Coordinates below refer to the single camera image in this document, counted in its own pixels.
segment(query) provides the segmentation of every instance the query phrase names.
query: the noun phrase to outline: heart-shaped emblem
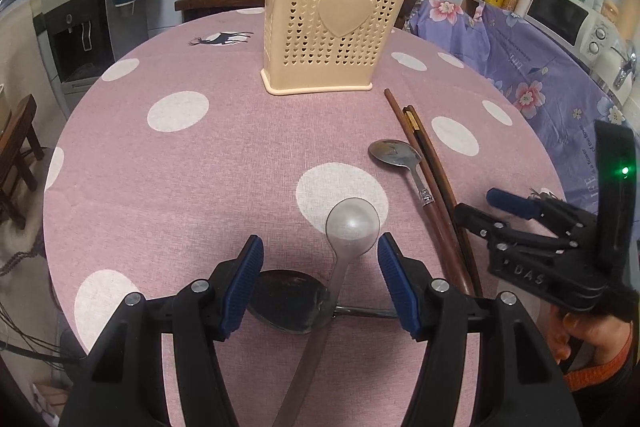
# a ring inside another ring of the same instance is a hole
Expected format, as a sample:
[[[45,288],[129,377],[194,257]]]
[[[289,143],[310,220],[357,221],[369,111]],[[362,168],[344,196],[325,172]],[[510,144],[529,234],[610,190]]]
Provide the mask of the heart-shaped emblem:
[[[320,0],[318,15],[322,24],[336,37],[353,32],[373,12],[371,0]]]

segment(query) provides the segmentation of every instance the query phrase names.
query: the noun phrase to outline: stool leg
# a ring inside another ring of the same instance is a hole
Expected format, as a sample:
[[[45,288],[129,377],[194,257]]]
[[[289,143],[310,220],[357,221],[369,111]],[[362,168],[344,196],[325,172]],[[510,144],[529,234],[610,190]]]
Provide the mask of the stool leg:
[[[18,211],[15,205],[12,203],[9,196],[4,193],[4,190],[0,188],[0,204],[6,210],[6,213],[9,214],[9,217],[14,220],[14,223],[18,225],[18,227],[23,230],[25,226],[24,216]]]
[[[27,141],[29,142],[31,150],[33,150],[33,155],[36,156],[36,160],[42,160],[44,158],[44,151],[38,141],[33,125],[30,125],[29,130],[27,131]]]
[[[20,156],[19,152],[15,157],[14,165],[15,165],[15,168],[18,169],[18,174],[20,174],[20,177],[27,184],[27,187],[29,187],[29,190],[31,192],[33,192],[36,188],[38,188],[37,179],[34,178],[33,174],[29,170],[29,166],[27,165],[27,163],[25,163],[24,158]]]

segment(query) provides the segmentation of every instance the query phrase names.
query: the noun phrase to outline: faucet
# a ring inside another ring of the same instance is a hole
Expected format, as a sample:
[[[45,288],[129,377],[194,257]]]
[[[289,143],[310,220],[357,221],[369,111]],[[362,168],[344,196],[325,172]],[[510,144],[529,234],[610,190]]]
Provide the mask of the faucet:
[[[625,57],[623,54],[618,52],[618,54],[625,60],[625,62],[620,66],[620,70],[616,75],[616,79],[613,81],[613,87],[616,89],[620,89],[622,84],[625,83],[626,77],[631,73],[631,82],[635,80],[636,76],[636,64],[638,62],[638,56],[636,54],[636,47],[633,42],[627,41],[626,48],[629,50],[629,56]]]

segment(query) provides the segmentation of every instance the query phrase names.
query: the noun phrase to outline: spoon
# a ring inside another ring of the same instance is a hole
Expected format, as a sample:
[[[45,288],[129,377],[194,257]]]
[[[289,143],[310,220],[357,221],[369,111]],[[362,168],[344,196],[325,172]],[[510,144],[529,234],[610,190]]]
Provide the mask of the spoon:
[[[375,244],[380,233],[380,218],[369,201],[349,198],[332,208],[326,218],[325,230],[327,240],[335,253],[334,270],[273,427],[293,427],[296,422],[322,357],[347,269]]]
[[[452,242],[447,240],[447,236],[445,235],[446,224],[442,216],[438,213],[436,205],[431,204],[434,201],[433,196],[431,196],[431,193],[422,183],[420,176],[418,176],[416,168],[422,157],[408,143],[400,140],[378,140],[377,142],[373,142],[369,145],[369,153],[383,163],[409,169],[415,186],[418,188],[420,199],[422,199],[422,211],[427,217],[430,226],[430,235],[433,239],[440,263],[442,264],[442,271],[445,278],[457,286],[463,293],[474,295],[475,292],[473,283],[471,282],[471,276],[462,261],[462,257],[458,254]]]
[[[260,273],[251,296],[249,312],[261,322],[285,333],[311,331],[326,288],[315,277],[295,270],[266,270]],[[396,319],[395,310],[356,306],[335,307],[334,316]]]

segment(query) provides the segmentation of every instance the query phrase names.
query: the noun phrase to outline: orange cuff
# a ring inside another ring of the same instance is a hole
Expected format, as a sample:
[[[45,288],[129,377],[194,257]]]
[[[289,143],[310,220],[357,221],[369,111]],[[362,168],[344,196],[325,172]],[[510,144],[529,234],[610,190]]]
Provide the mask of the orange cuff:
[[[579,369],[578,371],[572,371],[564,375],[564,381],[569,386],[569,390],[574,393],[585,387],[592,385],[598,385],[609,378],[613,377],[623,365],[625,365],[626,357],[631,349],[631,342],[633,340],[633,329],[629,333],[629,338],[626,340],[625,347],[620,350],[616,358],[611,362],[604,365],[597,365],[595,367],[586,367]]]

